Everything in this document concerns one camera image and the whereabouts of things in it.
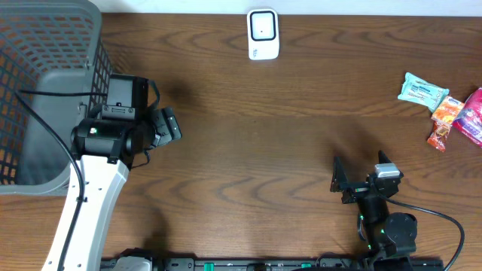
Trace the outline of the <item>orange snack bar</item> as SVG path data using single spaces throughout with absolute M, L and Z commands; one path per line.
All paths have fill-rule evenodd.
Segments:
M 427 143 L 441 152 L 446 151 L 446 143 L 450 134 L 450 126 L 437 121 L 434 122 L 433 131 L 427 139 Z

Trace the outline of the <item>green wipes packet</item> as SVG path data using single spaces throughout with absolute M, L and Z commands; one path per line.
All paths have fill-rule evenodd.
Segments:
M 430 112 L 434 112 L 450 93 L 449 89 L 431 84 L 410 72 L 407 72 L 404 78 L 398 99 L 424 105 Z

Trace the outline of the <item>small orange packet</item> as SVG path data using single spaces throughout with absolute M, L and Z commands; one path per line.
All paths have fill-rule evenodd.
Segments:
M 445 126 L 451 126 L 464 106 L 464 102 L 460 102 L 452 96 L 446 96 L 433 112 L 431 119 Z

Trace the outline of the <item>purple snack package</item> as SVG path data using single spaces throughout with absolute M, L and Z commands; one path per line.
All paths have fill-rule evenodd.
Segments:
M 481 93 L 479 87 L 465 101 L 463 109 L 453 122 L 453 127 L 481 146 Z

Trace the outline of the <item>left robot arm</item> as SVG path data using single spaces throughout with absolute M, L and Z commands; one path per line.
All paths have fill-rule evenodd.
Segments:
M 111 216 L 134 159 L 182 137 L 174 112 L 159 108 L 153 80 L 113 74 L 106 101 L 73 128 L 71 175 L 45 270 L 98 270 Z

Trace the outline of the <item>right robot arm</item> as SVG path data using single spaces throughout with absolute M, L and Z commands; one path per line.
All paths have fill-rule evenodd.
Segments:
M 389 211 L 387 202 L 398 192 L 404 174 L 383 151 L 364 181 L 349 181 L 339 157 L 334 158 L 330 191 L 341 193 L 343 204 L 356 204 L 369 249 L 383 258 L 402 257 L 416 250 L 417 220 L 408 213 Z

